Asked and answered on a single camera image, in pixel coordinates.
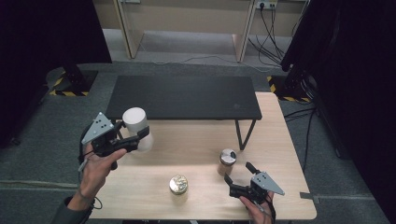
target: can lid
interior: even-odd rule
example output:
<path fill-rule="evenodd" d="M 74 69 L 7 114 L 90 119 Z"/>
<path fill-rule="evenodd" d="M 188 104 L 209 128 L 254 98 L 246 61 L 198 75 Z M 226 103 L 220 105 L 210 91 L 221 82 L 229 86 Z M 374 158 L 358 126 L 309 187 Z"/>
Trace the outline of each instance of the can lid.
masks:
<path fill-rule="evenodd" d="M 223 149 L 220 154 L 220 161 L 224 165 L 231 166 L 236 162 L 236 153 L 230 148 Z"/>
<path fill-rule="evenodd" d="M 169 182 L 169 188 L 174 194 L 183 194 L 187 191 L 188 186 L 189 183 L 184 175 L 175 175 Z"/>

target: small metal container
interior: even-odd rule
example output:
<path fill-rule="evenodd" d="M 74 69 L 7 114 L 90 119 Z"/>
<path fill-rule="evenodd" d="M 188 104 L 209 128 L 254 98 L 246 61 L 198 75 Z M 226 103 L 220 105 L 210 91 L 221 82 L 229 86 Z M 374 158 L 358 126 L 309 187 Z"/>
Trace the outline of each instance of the small metal container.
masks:
<path fill-rule="evenodd" d="M 223 149 L 220 153 L 219 158 L 219 167 L 218 173 L 219 175 L 225 176 L 225 174 L 229 175 L 233 170 L 233 164 L 236 162 L 236 153 L 230 149 Z"/>
<path fill-rule="evenodd" d="M 185 193 L 188 187 L 189 182 L 184 175 L 175 175 L 169 182 L 169 189 L 176 195 Z"/>

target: human hand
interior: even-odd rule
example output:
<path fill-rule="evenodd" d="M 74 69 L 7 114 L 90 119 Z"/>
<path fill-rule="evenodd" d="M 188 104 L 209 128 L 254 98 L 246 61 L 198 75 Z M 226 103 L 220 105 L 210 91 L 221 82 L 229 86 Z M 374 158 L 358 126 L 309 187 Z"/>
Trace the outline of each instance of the human hand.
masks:
<path fill-rule="evenodd" d="M 274 193 L 272 191 L 268 191 L 267 201 L 271 202 L 274 198 Z M 272 224 L 273 217 L 271 215 L 271 209 L 267 202 L 260 204 L 260 206 L 264 209 L 264 211 L 260 211 L 258 206 L 252 203 L 249 199 L 241 196 L 239 200 L 245 205 L 248 210 L 248 215 L 253 218 L 255 224 Z"/>
<path fill-rule="evenodd" d="M 91 144 L 85 148 L 85 164 L 79 189 L 67 207 L 72 210 L 85 210 L 93 201 L 99 189 L 105 184 L 110 173 L 111 164 L 126 154 L 126 149 L 120 149 L 106 157 L 99 157 L 93 152 Z"/>

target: gray floor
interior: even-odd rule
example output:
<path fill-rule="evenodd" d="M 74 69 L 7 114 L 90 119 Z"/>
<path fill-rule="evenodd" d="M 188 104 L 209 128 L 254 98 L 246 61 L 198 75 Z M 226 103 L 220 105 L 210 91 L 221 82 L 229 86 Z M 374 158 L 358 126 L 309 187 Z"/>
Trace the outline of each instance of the gray floor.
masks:
<path fill-rule="evenodd" d="M 73 192 L 77 181 L 77 154 L 70 146 L 78 145 L 78 130 L 87 125 L 81 121 L 90 120 L 97 110 L 106 109 L 117 75 L 170 76 L 201 71 L 202 75 L 245 75 L 252 77 L 256 91 L 269 91 L 266 76 L 286 75 L 262 64 L 250 45 L 243 63 L 237 63 L 230 35 L 147 32 L 133 60 L 126 57 L 119 31 L 105 30 L 105 35 L 114 63 L 81 66 L 99 71 L 89 96 L 47 96 L 21 133 L 22 144 L 0 151 L 0 223 L 47 223 L 61 199 Z M 286 37 L 277 39 L 283 50 L 289 42 Z M 50 85 L 61 72 L 57 69 L 49 73 Z M 295 102 L 280 102 L 280 105 L 285 115 L 313 106 Z M 307 126 L 308 117 L 288 122 L 302 165 Z M 305 178 L 318 216 L 294 223 L 389 223 L 353 162 L 336 157 L 331 138 L 318 116 L 313 117 L 311 124 Z M 120 221 L 90 220 L 89 223 Z M 288 223 L 288 220 L 277 223 Z"/>

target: power outlet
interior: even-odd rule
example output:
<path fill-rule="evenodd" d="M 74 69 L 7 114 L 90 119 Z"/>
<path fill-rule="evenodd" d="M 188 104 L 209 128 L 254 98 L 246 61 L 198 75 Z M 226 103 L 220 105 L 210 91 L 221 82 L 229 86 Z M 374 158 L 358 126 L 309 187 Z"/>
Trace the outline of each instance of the power outlet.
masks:
<path fill-rule="evenodd" d="M 259 0 L 257 2 L 256 8 L 260 9 L 261 4 L 264 4 L 263 9 L 272 10 L 272 9 L 276 9 L 277 0 Z"/>

